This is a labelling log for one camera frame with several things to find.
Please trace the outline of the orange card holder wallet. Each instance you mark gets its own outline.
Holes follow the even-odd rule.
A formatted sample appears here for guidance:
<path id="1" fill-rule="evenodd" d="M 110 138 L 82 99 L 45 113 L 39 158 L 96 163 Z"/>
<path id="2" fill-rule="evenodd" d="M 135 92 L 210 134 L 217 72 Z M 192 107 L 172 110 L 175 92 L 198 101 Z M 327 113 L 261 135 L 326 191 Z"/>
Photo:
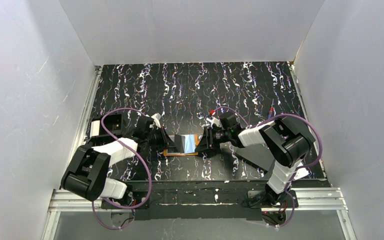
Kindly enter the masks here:
<path id="1" fill-rule="evenodd" d="M 201 136 L 197 134 L 184 134 L 184 135 L 169 135 L 170 143 L 163 151 L 165 157 L 182 157 L 182 156 L 197 156 L 196 152 Z"/>

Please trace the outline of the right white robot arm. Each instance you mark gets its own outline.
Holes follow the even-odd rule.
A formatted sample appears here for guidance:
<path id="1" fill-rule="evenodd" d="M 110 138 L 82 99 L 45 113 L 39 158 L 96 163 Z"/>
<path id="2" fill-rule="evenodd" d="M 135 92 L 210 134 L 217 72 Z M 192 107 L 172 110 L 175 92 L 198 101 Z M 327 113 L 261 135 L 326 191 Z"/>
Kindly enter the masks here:
<path id="1" fill-rule="evenodd" d="M 274 157 L 272 175 L 265 185 L 264 199 L 278 202 L 289 189 L 299 164 L 316 142 L 304 118 L 294 114 L 280 114 L 254 127 L 242 127 L 235 114 L 227 111 L 219 118 L 211 117 L 205 126 L 197 153 L 214 152 L 221 143 L 238 148 L 266 145 Z"/>

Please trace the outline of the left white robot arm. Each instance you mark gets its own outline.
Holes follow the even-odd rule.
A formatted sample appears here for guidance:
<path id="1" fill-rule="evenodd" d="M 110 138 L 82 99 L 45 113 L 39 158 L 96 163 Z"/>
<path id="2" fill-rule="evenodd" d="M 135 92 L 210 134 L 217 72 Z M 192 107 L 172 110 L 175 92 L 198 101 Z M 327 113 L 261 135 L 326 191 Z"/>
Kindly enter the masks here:
<path id="1" fill-rule="evenodd" d="M 120 161 L 137 156 L 145 147 L 160 150 L 174 146 L 160 119 L 159 113 L 140 116 L 129 137 L 110 137 L 109 143 L 100 146 L 79 146 L 62 176 L 61 187 L 91 202 L 98 198 L 123 199 L 129 186 L 109 178 L 108 170 Z"/>

